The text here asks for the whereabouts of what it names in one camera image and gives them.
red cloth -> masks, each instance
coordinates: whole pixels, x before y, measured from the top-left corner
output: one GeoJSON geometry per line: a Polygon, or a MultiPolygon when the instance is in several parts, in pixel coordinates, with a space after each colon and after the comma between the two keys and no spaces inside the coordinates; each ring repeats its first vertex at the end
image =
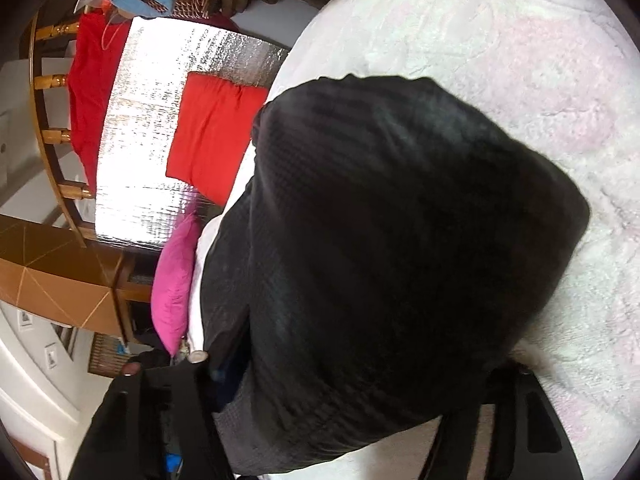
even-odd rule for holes
{"type": "Polygon", "coordinates": [[[66,79],[71,145],[84,166],[89,189],[95,194],[104,117],[130,22],[107,26],[104,15],[98,10],[82,14],[79,23],[76,57],[66,79]],[[106,50],[102,49],[103,32],[106,50]]]}
{"type": "Polygon", "coordinates": [[[249,145],[254,115],[267,94],[266,88],[190,72],[166,176],[191,184],[212,202],[225,205],[249,145]]]}

red cushion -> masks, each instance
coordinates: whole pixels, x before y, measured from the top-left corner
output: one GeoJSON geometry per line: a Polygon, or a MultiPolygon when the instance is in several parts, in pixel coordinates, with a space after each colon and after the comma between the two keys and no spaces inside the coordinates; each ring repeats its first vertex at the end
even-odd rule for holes
{"type": "Polygon", "coordinates": [[[130,22],[107,26],[99,10],[82,14],[76,56],[66,79],[71,145],[80,157],[87,184],[94,194],[102,127],[129,27],[130,22]],[[103,33],[105,50],[102,49],[103,33]]]}
{"type": "Polygon", "coordinates": [[[166,176],[191,184],[212,202],[225,205],[249,145],[252,121],[267,94],[266,88],[190,72],[166,176]]]}

folded black clothing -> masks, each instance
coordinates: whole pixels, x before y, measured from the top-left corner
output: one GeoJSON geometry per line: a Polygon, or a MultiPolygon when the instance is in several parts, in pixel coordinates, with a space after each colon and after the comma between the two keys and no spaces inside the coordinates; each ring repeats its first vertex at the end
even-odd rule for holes
{"type": "Polygon", "coordinates": [[[252,360],[216,415],[238,474],[479,399],[588,224],[558,167],[431,79],[311,81],[252,138],[202,280],[206,346],[249,312],[252,360]]]}

white blanket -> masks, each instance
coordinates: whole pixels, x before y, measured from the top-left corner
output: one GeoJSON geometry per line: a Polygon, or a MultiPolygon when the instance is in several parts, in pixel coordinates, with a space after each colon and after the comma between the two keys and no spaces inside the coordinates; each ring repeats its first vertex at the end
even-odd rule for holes
{"type": "MultiPolygon", "coordinates": [[[[543,383],[585,480],[612,479],[640,438],[640,56],[624,28],[603,0],[332,0],[268,100],[349,73],[432,77],[580,187],[590,226],[515,352],[543,383]]],[[[253,159],[251,148],[227,210],[253,159]]],[[[424,457],[425,427],[405,455],[424,457]]],[[[336,464],[346,480],[385,478],[385,463],[397,480],[417,476],[393,452],[367,453],[282,478],[333,478],[336,464]]]]}

black fabric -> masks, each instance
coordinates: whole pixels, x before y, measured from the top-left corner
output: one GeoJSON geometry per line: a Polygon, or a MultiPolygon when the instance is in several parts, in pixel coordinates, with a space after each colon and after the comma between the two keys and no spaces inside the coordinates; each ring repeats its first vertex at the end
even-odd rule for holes
{"type": "Polygon", "coordinates": [[[252,135],[201,298],[206,346],[250,311],[252,363],[216,418],[234,472],[478,402],[584,233],[572,181],[430,79],[312,81],[252,135]]]}

